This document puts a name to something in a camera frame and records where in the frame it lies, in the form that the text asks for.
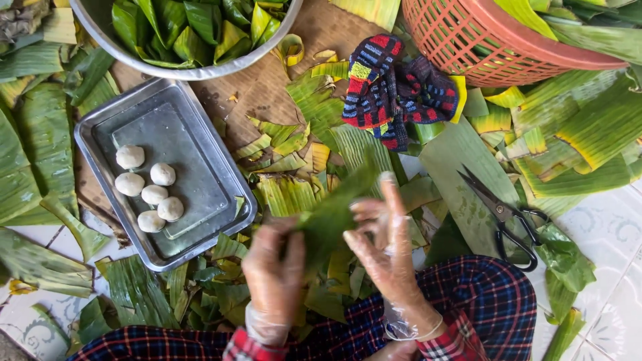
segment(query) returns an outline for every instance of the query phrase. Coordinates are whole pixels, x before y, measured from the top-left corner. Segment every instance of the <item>white dough ball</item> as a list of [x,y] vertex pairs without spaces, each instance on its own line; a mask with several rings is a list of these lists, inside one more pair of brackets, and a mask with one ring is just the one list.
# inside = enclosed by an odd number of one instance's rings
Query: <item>white dough ball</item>
[[149,204],[158,204],[165,198],[169,197],[169,193],[165,188],[152,184],[151,186],[143,188],[141,197]]
[[158,211],[159,211],[159,217],[161,217],[164,220],[174,222],[175,220],[178,220],[180,217],[183,216],[183,212],[185,211],[185,208],[183,207],[183,203],[176,198],[176,197],[170,197],[167,199],[164,199],[158,206]]
[[146,233],[158,233],[165,227],[165,220],[156,211],[145,211],[138,216],[138,227]]
[[129,197],[136,197],[141,194],[143,187],[145,187],[145,180],[136,173],[123,173],[116,177],[114,182],[116,189]]
[[152,182],[159,186],[170,186],[176,182],[176,172],[174,168],[166,163],[156,163],[150,170]]
[[122,146],[116,152],[116,162],[124,169],[138,168],[145,163],[145,151],[140,146]]

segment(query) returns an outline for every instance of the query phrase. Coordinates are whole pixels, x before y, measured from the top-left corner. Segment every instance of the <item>stainless steel bowl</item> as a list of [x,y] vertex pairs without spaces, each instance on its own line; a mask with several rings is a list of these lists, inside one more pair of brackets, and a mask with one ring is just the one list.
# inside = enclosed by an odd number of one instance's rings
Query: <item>stainless steel bowl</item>
[[259,46],[253,52],[244,57],[227,62],[221,66],[208,66],[198,69],[176,70],[165,69],[143,62],[139,58],[133,57],[129,52],[120,45],[120,41],[112,26],[112,5],[113,1],[102,0],[71,0],[71,7],[74,13],[83,24],[89,35],[91,35],[98,44],[110,53],[114,58],[130,67],[152,76],[159,78],[169,78],[176,80],[205,80],[217,78],[235,73],[245,69],[263,58],[288,34],[294,24],[294,20],[301,9],[303,0],[292,0],[288,14],[281,22],[281,27],[274,36],[262,46]]

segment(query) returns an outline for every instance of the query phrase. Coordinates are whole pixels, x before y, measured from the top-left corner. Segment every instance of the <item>red plaid sleeve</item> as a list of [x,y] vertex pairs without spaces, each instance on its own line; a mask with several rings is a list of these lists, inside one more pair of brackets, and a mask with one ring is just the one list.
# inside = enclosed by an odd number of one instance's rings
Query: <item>red plaid sleeve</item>
[[282,361],[287,353],[286,348],[261,345],[238,328],[223,352],[223,361]]
[[482,342],[463,310],[444,315],[448,330],[434,340],[418,342],[426,360],[489,361]]

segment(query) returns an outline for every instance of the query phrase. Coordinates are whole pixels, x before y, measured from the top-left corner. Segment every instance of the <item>rectangular metal tray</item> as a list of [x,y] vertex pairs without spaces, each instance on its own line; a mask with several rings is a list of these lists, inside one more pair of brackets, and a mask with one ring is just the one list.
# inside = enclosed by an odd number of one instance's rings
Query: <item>rectangular metal tray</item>
[[[155,78],[141,84],[87,114],[74,137],[143,263],[155,272],[189,261],[216,245],[220,232],[236,233],[256,216],[256,198],[187,82]],[[168,191],[185,213],[162,232],[142,232],[137,217],[152,206],[116,191],[114,180],[127,172],[116,164],[123,145],[144,149],[145,163],[133,172],[146,185],[153,184],[154,164],[176,170]],[[234,196],[245,197],[237,217]]]

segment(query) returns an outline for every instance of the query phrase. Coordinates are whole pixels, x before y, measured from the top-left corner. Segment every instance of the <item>red plastic basket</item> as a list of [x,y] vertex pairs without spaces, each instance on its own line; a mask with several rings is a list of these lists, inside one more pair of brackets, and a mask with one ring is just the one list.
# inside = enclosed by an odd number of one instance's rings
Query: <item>red plastic basket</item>
[[403,0],[413,40],[437,67],[469,85],[509,87],[572,69],[606,70],[626,62],[554,41],[515,20],[493,0]]

